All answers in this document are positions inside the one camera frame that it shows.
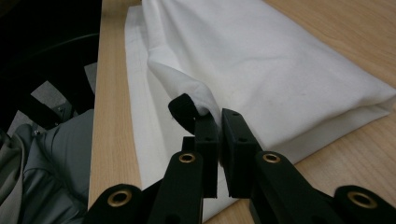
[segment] metal ring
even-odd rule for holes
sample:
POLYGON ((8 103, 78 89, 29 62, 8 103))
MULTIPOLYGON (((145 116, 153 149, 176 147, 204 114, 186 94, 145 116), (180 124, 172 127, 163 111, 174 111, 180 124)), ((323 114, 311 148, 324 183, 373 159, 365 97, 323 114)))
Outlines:
POLYGON ((280 162, 280 158, 277 155, 272 154, 272 153, 264 154, 262 156, 262 159, 265 161, 271 162, 271 163, 280 162))
POLYGON ((347 193, 347 197, 354 204, 363 208, 374 209, 378 207, 376 201, 364 193, 360 193, 357 191, 350 191, 347 193))
POLYGON ((184 153, 184 154, 181 154, 181 155, 178 157, 178 159, 179 159, 181 162, 190 163, 190 162, 195 161, 195 156, 194 156, 194 154, 192 154, 192 153, 184 153))
POLYGON ((108 196, 107 203, 112 207, 120 207, 127 204, 132 199, 132 192, 128 189, 121 189, 108 196))

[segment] fabric fold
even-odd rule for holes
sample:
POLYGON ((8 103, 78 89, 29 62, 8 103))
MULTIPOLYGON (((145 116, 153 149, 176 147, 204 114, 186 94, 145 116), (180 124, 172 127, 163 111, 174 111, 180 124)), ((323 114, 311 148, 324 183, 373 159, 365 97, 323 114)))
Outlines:
POLYGON ((222 108, 238 111, 263 149, 292 162, 386 116, 396 101, 391 86, 261 0, 143 1, 128 12, 125 48, 145 188, 188 135, 167 110, 183 93, 219 126, 222 108))

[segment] white cloth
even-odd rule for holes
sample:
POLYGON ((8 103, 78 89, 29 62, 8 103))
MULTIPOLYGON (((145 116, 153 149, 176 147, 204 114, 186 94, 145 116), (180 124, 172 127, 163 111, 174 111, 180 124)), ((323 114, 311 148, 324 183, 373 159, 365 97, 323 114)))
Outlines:
MULTIPOLYGON (((221 108, 241 113, 263 149, 291 162, 387 115, 396 101, 392 87, 261 0, 147 0, 143 11, 128 12, 125 48, 144 188, 163 177, 188 135, 167 110, 182 93, 218 125, 221 108)), ((224 202, 205 202, 205 217, 231 202, 219 173, 224 202)))

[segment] gray fabric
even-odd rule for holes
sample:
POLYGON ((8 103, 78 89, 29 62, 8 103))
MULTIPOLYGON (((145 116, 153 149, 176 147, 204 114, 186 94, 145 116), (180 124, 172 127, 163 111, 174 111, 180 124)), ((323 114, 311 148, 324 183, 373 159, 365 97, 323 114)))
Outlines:
POLYGON ((88 204, 92 123, 90 110, 34 138, 29 125, 18 128, 12 139, 2 135, 0 224, 82 222, 88 204), (21 161, 27 153, 25 164, 21 161))
POLYGON ((16 224, 21 210, 25 147, 17 135, 10 139, 2 130, 0 139, 0 224, 16 224))
POLYGON ((80 223, 87 211, 93 111, 37 136, 23 172, 22 223, 80 223))

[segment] light wood surface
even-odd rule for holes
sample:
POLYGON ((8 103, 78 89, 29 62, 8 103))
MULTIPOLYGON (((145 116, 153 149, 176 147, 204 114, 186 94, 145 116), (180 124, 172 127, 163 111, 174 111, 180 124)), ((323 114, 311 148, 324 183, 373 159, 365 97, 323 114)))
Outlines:
MULTIPOLYGON (((267 0, 311 34, 396 88, 396 1, 267 0)), ((123 26, 133 0, 104 0, 92 145, 90 206, 119 183, 140 186, 134 153, 123 26)), ((358 185, 396 206, 396 114, 350 133, 296 164, 317 188, 358 185)), ((248 201, 206 223, 253 223, 248 201)))

